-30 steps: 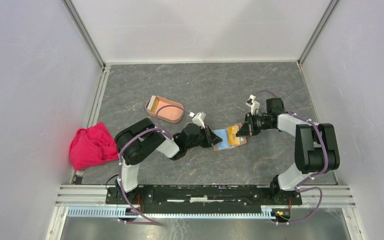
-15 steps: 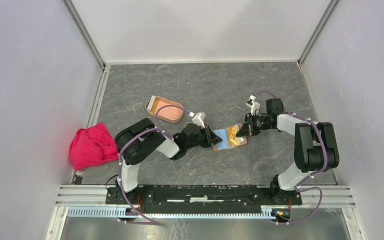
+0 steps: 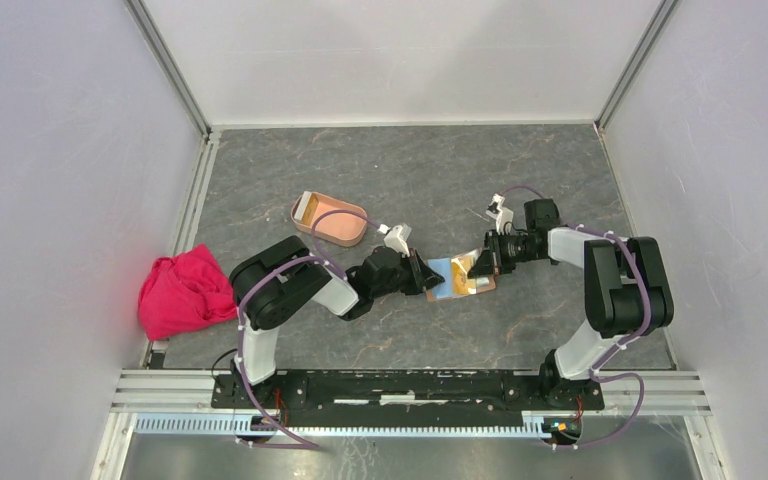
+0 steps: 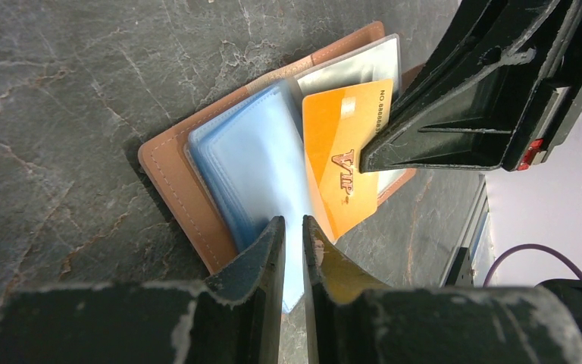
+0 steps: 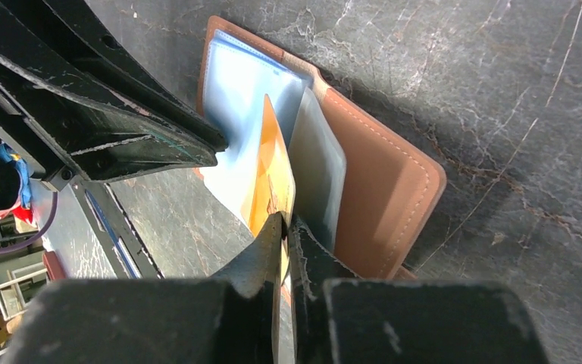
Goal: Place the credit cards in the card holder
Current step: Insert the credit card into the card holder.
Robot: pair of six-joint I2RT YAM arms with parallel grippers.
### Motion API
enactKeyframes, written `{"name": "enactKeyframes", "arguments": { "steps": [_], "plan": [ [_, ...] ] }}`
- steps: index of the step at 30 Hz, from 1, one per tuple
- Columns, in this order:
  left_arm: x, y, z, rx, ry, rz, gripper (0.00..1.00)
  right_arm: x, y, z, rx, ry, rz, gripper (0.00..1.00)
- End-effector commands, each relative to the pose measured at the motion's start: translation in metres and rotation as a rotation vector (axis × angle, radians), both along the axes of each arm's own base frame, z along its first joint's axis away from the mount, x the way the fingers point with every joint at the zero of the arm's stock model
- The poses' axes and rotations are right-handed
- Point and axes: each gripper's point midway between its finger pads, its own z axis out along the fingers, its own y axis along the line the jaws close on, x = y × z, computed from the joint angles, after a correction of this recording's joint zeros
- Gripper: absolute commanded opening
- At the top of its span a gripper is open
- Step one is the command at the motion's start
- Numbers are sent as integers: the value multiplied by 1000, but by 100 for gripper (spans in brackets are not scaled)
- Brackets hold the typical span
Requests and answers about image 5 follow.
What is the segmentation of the tan leather card holder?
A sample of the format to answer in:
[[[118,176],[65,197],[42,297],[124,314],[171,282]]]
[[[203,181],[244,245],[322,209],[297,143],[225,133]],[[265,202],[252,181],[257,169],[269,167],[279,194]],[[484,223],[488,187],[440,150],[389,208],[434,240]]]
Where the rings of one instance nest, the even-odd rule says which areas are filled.
[[[216,15],[208,19],[205,55],[215,30],[312,76],[347,161],[335,256],[363,278],[415,278],[402,263],[446,188],[443,167],[338,92],[315,65]]]

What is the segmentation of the orange credit card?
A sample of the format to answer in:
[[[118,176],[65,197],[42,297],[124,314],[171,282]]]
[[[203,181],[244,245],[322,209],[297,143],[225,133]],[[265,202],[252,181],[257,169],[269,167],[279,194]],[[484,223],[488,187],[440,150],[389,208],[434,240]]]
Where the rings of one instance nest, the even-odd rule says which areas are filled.
[[[261,136],[256,155],[252,192],[242,203],[242,217],[253,235],[258,235],[269,215],[279,212],[290,226],[296,197],[286,144],[271,99],[264,97]]]

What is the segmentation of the blue credit card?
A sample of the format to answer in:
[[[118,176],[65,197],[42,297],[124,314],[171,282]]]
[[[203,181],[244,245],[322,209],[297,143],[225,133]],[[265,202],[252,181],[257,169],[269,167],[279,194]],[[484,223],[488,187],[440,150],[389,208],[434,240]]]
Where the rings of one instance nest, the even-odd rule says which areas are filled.
[[[206,55],[202,84],[204,116],[228,142],[214,167],[201,168],[208,190],[242,223],[252,201],[264,100],[269,98],[283,136],[290,141],[304,90],[312,77],[215,30]]]

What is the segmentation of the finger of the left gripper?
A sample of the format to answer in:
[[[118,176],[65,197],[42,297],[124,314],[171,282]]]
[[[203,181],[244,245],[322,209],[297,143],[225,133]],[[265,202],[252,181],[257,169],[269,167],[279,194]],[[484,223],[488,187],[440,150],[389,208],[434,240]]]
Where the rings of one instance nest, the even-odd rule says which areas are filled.
[[[75,68],[0,1],[0,139],[49,179],[114,182],[214,166],[211,146]]]
[[[85,1],[4,1],[5,7],[78,70],[166,117],[211,146],[227,148],[222,133],[166,90],[111,35]]]

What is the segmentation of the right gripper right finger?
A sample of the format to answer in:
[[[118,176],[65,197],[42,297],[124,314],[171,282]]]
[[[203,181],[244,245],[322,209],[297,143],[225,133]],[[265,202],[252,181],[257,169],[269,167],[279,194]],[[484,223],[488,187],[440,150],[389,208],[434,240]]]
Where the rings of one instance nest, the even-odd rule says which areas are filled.
[[[292,217],[288,244],[296,362],[338,363],[323,284],[359,275],[320,244],[298,215]]]

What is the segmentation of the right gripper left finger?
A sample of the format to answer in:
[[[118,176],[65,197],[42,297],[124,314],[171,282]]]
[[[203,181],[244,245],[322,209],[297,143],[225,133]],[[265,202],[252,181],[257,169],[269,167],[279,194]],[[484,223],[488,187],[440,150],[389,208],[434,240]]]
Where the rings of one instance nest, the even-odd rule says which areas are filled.
[[[269,215],[255,239],[213,278],[227,283],[218,363],[278,360],[283,216]]]

